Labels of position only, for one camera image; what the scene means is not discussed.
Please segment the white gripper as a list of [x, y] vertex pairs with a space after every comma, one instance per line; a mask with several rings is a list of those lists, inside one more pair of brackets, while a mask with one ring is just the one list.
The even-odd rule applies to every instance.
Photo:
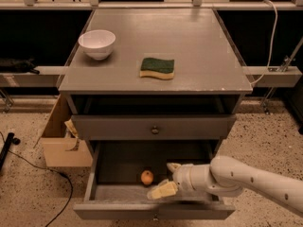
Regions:
[[165, 179], [147, 193], [149, 200], [158, 200], [174, 196], [178, 189], [183, 192], [198, 191], [202, 188], [203, 175], [199, 166], [189, 164], [167, 163], [168, 170], [172, 173], [173, 181]]

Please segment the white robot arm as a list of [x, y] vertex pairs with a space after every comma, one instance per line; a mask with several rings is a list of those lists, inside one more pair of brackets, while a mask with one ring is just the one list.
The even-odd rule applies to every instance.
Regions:
[[261, 170], [228, 156], [217, 156], [209, 164], [167, 163], [172, 180], [165, 179], [148, 193], [149, 200], [175, 196], [178, 192], [206, 192], [219, 197], [237, 197], [250, 189], [303, 217], [303, 182]]

